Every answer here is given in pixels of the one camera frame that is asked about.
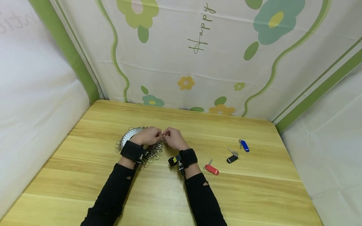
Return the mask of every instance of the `black sleeve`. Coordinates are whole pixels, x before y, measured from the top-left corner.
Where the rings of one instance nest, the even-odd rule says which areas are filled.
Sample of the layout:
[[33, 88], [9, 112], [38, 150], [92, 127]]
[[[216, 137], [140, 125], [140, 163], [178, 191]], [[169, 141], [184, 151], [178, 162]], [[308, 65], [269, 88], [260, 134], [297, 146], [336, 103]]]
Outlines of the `black sleeve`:
[[113, 226], [122, 213], [135, 172], [117, 163], [80, 226]]
[[187, 179], [186, 190], [198, 226], [227, 225], [204, 174], [200, 173]]

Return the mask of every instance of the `black keychain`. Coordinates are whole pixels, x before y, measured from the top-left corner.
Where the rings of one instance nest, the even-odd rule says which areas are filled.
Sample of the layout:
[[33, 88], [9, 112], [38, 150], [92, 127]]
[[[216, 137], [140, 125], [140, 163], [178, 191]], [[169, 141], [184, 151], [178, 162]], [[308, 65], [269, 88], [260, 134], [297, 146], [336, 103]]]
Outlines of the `black keychain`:
[[226, 161], [227, 163], [232, 163], [235, 160], [239, 159], [239, 154], [236, 151], [231, 150], [230, 148], [227, 148], [231, 153], [232, 156], [230, 156]]
[[237, 156], [232, 155], [226, 161], [227, 161], [227, 163], [232, 163], [232, 162], [236, 161], [237, 159], [239, 159]]

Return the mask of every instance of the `hand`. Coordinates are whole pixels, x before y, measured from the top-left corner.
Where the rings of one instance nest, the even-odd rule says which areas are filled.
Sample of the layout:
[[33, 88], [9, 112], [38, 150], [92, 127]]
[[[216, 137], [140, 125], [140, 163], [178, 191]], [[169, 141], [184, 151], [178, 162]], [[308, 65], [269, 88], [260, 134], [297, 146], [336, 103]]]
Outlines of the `hand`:
[[141, 132], [134, 135], [130, 142], [133, 142], [138, 145], [153, 145], [158, 141], [162, 140], [162, 130], [156, 127], [147, 127]]
[[163, 139], [173, 149], [178, 151], [190, 149], [178, 129], [168, 127], [162, 134]]

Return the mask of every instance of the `forearm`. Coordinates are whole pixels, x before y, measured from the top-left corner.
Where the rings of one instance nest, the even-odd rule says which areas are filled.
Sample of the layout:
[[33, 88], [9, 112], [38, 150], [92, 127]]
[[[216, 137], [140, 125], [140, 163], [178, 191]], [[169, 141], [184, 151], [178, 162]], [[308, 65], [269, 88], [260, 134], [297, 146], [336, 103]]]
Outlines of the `forearm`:
[[197, 163], [189, 165], [189, 167], [187, 167], [185, 169], [185, 177], [186, 177], [186, 179], [189, 179], [190, 177], [193, 177], [193, 176], [195, 176], [197, 174], [200, 174], [200, 173], [201, 173], [201, 170], [200, 170], [199, 165], [197, 165]]
[[198, 226], [226, 225], [218, 201], [201, 171], [186, 180], [186, 190]]
[[81, 226], [110, 225], [120, 216], [123, 204], [131, 187], [135, 170], [135, 162], [122, 157], [114, 166], [112, 173], [102, 188], [94, 206], [88, 209], [88, 214]]

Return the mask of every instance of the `green wavy line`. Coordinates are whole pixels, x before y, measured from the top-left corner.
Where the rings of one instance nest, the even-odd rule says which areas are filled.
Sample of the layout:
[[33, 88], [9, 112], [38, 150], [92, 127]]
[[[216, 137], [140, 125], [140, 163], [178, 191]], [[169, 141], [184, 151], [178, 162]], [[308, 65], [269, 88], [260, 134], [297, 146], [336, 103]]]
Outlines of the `green wavy line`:
[[112, 48], [111, 48], [111, 58], [114, 64], [114, 67], [116, 68], [116, 70], [118, 71], [118, 73], [122, 76], [122, 78], [125, 80], [126, 82], [126, 87], [123, 90], [123, 100], [124, 102], [128, 102], [127, 99], [127, 90], [130, 87], [130, 82], [127, 78], [127, 76], [121, 71], [121, 69], [118, 66], [118, 62], [117, 62], [117, 56], [116, 56], [116, 49], [117, 49], [117, 45], [118, 45], [118, 35], [117, 35], [117, 31], [115, 30], [115, 27], [111, 21], [111, 19], [109, 18], [106, 9], [103, 6], [102, 0], [96, 0], [96, 3], [98, 5], [99, 10], [101, 11], [101, 13], [103, 14], [103, 16], [106, 18], [106, 20], [108, 21], [109, 25], [112, 28], [113, 31], [113, 36], [114, 36], [114, 41], [112, 43]]
[[292, 50], [298, 48], [300, 45], [302, 45], [312, 34], [315, 30], [318, 29], [318, 27], [321, 25], [321, 23], [324, 21], [325, 16], [327, 15], [327, 12], [330, 8], [330, 2], [331, 0], [323, 0], [322, 3], [322, 7], [321, 10], [318, 14], [317, 19], [314, 21], [313, 25], [311, 26], [311, 28], [296, 42], [294, 43], [291, 47], [287, 48], [284, 52], [282, 52], [274, 61], [272, 67], [271, 67], [271, 75], [270, 78], [268, 80], [268, 82], [266, 83], [266, 85], [256, 94], [250, 96], [244, 103], [244, 113], [242, 115], [242, 117], [244, 117], [247, 113], [248, 113], [248, 103], [255, 97], [259, 96], [260, 94], [264, 93], [269, 86], [273, 83], [274, 79], [275, 79], [275, 74], [276, 74], [276, 68], [278, 66], [279, 61], [285, 56], [287, 55], [289, 52], [291, 52]]
[[104, 93], [103, 93], [103, 91], [102, 91], [101, 84], [99, 83], [99, 81], [98, 81], [98, 79], [97, 79], [97, 76], [96, 76], [96, 74], [94, 73], [94, 70], [93, 70], [91, 64], [89, 63], [89, 60], [88, 60], [88, 58], [87, 58], [87, 55], [84, 53], [84, 50], [83, 50], [82, 46], [80, 45], [80, 42], [79, 42], [77, 36], [75, 35], [74, 30], [73, 30], [72, 26], [70, 25], [69, 20], [68, 20], [68, 18], [66, 17], [66, 14], [64, 13], [63, 8], [61, 7], [61, 5], [60, 5], [60, 3], [59, 3], [58, 0], [55, 0], [55, 3], [56, 3], [56, 5], [58, 6], [58, 8], [59, 8], [59, 10], [60, 10], [60, 13], [62, 14], [64, 20], [66, 21], [66, 23], [67, 23], [67, 25], [68, 25], [68, 28], [70, 29], [70, 31], [71, 31], [71, 33], [72, 33], [75, 41], [77, 42], [78, 47], [79, 47], [80, 51], [82, 52], [82, 54], [83, 54], [83, 56], [84, 56], [84, 58], [85, 58], [85, 60], [86, 60], [86, 62], [87, 62], [87, 64], [88, 64], [91, 72], [93, 73], [93, 76], [94, 76], [95, 80], [96, 80], [97, 83], [98, 83], [99, 90], [101, 91], [101, 93], [102, 93], [102, 95], [103, 95], [103, 98], [105, 98], [105, 95], [104, 95]]

